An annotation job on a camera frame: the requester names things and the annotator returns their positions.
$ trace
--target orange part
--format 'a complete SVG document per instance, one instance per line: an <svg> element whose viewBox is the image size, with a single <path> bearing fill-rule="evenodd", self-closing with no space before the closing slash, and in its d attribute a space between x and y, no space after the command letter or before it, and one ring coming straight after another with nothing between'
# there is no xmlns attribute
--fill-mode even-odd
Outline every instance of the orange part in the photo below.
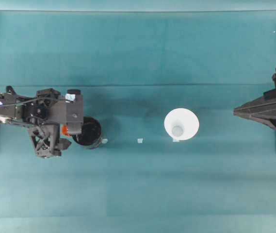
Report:
<svg viewBox="0 0 276 233"><path fill-rule="evenodd" d="M61 127L61 133L62 133L63 135L65 135L65 136L70 136L70 135L68 134L68 127L67 127L66 125L63 125L63 126Z"/></svg>

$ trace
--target black cable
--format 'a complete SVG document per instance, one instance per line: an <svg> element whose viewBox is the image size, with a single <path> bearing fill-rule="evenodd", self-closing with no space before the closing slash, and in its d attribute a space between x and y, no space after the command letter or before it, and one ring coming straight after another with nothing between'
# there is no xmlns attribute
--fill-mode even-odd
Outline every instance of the black cable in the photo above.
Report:
<svg viewBox="0 0 276 233"><path fill-rule="evenodd" d="M22 104L34 102L34 101L37 101L37 100L69 101L69 100L59 100L59 99L50 98L50 97L39 97L39 98L34 98L34 99L32 99L32 100L25 100L25 101L16 102L16 103L2 104L2 105L0 105L0 108L2 108L2 107L10 107L10 106L22 105Z"/></svg>

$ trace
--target white tape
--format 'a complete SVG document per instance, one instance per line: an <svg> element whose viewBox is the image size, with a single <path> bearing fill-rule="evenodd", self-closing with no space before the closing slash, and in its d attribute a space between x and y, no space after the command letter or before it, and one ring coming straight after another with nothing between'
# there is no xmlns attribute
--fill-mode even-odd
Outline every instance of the white tape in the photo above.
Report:
<svg viewBox="0 0 276 233"><path fill-rule="evenodd" d="M75 100L75 94L66 93L65 99L68 100L68 101L74 101Z"/></svg>

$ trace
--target black container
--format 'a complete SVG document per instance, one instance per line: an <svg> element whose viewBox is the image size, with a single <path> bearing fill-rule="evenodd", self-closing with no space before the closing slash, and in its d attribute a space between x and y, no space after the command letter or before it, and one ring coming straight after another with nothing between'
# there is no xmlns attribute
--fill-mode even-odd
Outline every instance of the black container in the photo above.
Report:
<svg viewBox="0 0 276 233"><path fill-rule="evenodd" d="M73 135L73 140L84 146L86 149L94 149L102 142L101 125L99 121L92 117L84 117L81 134Z"/></svg>

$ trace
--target teal surface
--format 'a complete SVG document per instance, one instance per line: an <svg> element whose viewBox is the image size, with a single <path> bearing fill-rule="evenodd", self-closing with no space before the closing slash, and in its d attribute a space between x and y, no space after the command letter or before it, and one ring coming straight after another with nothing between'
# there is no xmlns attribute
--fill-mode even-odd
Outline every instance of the teal surface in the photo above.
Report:
<svg viewBox="0 0 276 233"><path fill-rule="evenodd" d="M276 11L0 12L0 90L78 86L109 140L42 160L1 125L0 233L276 232L276 133L232 115L275 66ZM178 107L200 129L176 143Z"/></svg>
<svg viewBox="0 0 276 233"><path fill-rule="evenodd" d="M0 0L0 10L196 12L276 10L276 0Z"/></svg>
<svg viewBox="0 0 276 233"><path fill-rule="evenodd" d="M258 84L275 67L276 11L0 12L0 85Z"/></svg>

